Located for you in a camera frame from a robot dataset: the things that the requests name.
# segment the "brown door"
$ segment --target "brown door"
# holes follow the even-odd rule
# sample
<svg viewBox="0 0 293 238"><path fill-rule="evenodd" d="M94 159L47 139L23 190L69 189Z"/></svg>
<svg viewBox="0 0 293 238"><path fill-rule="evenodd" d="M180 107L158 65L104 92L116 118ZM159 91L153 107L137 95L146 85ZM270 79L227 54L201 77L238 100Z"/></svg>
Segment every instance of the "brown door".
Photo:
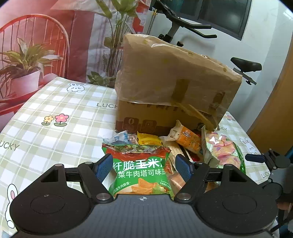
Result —
<svg viewBox="0 0 293 238"><path fill-rule="evenodd" d="M285 155L293 146L293 44L279 79L262 111L248 130L260 152L272 148Z"/></svg>

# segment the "yellow flower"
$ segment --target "yellow flower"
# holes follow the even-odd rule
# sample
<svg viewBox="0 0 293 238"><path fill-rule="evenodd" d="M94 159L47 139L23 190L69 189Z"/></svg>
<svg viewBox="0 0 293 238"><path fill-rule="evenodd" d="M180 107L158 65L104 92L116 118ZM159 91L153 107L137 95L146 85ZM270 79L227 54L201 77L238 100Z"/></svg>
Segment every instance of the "yellow flower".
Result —
<svg viewBox="0 0 293 238"><path fill-rule="evenodd" d="M48 116L48 117L45 117L44 122L51 123L51 121L53 121L53 120L54 120L54 117L52 117L52 116Z"/></svg>

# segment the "yellow snack packet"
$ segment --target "yellow snack packet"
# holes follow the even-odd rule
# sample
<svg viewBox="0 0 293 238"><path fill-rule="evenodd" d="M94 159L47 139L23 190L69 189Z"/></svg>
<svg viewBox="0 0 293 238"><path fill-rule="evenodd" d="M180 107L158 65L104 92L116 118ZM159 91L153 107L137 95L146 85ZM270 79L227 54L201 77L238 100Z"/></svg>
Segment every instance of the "yellow snack packet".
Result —
<svg viewBox="0 0 293 238"><path fill-rule="evenodd" d="M166 141L174 140L193 153L198 153L200 151L200 137L183 126L179 120L176 120L176 125L170 130L169 135L166 137Z"/></svg>
<svg viewBox="0 0 293 238"><path fill-rule="evenodd" d="M157 145L162 146L161 139L156 135L144 134L137 132L137 139L140 145Z"/></svg>

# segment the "bike saddle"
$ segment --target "bike saddle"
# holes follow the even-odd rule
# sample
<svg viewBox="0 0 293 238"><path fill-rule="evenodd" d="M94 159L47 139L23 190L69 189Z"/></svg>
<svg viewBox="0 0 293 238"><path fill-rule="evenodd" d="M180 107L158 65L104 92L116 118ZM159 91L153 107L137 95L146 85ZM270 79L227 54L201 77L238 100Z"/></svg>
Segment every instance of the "bike saddle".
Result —
<svg viewBox="0 0 293 238"><path fill-rule="evenodd" d="M242 72L251 72L251 71L260 71L262 70L262 66L260 63L252 62L240 58L232 57L231 61L235 64Z"/></svg>

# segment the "table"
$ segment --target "table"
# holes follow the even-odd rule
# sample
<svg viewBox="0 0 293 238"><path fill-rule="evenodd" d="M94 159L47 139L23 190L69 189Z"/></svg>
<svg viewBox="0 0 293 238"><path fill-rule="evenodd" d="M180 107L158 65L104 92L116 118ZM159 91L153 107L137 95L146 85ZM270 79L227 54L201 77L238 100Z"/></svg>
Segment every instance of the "table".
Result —
<svg viewBox="0 0 293 238"><path fill-rule="evenodd" d="M58 77L14 115L0 134L0 213L1 228L5 232L16 232L15 228L8 227L5 219L10 184L14 184L19 193L54 164L77 167L104 156L101 144L103 138L114 134L116 99L114 89L79 85ZM220 127L244 156L249 150L241 140L246 139L259 154L230 113L225 114ZM269 170L265 164L249 161L245 164L247 175L256 183L267 180ZM104 180L106 188L114 177L109 174ZM68 186L81 191L79 183L68 182Z"/></svg>

